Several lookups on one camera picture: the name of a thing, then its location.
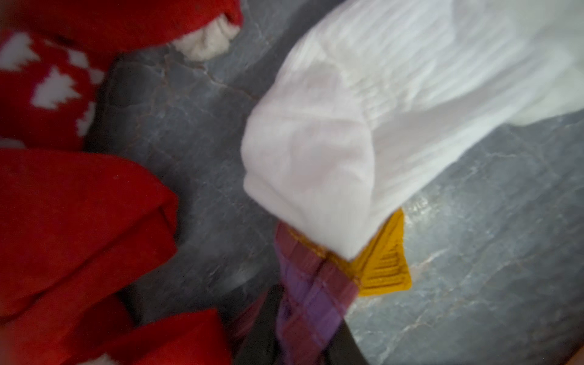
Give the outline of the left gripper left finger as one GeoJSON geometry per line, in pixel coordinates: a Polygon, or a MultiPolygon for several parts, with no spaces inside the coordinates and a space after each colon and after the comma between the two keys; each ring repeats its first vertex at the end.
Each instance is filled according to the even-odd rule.
{"type": "Polygon", "coordinates": [[[278,363],[279,344],[276,322],[284,288],[274,285],[267,293],[255,321],[234,357],[236,365],[273,365],[278,363]]]}

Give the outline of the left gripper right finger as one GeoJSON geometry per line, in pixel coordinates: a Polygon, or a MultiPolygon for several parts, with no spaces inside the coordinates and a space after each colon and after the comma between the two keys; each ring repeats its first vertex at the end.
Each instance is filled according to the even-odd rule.
{"type": "Polygon", "coordinates": [[[325,363],[328,365],[368,365],[361,353],[351,330],[343,321],[325,350],[325,363]]]}

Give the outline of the purple pink striped sock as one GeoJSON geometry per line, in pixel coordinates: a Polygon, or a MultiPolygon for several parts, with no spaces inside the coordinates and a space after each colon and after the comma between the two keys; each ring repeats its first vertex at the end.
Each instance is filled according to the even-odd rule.
{"type": "MultiPolygon", "coordinates": [[[[399,209],[356,258],[345,260],[289,225],[278,225],[275,252],[284,293],[276,322],[277,364],[326,364],[325,350],[358,297],[411,288],[404,230],[405,216],[399,209]]],[[[266,295],[232,323],[236,354],[266,295]]]]}

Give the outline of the plain red fleece sock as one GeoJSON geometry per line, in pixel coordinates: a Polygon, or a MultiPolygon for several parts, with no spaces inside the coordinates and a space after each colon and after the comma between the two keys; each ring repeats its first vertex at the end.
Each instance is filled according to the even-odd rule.
{"type": "Polygon", "coordinates": [[[2,150],[2,363],[231,363],[216,310],[138,327],[119,299],[175,255],[177,206],[132,161],[2,150]]]}

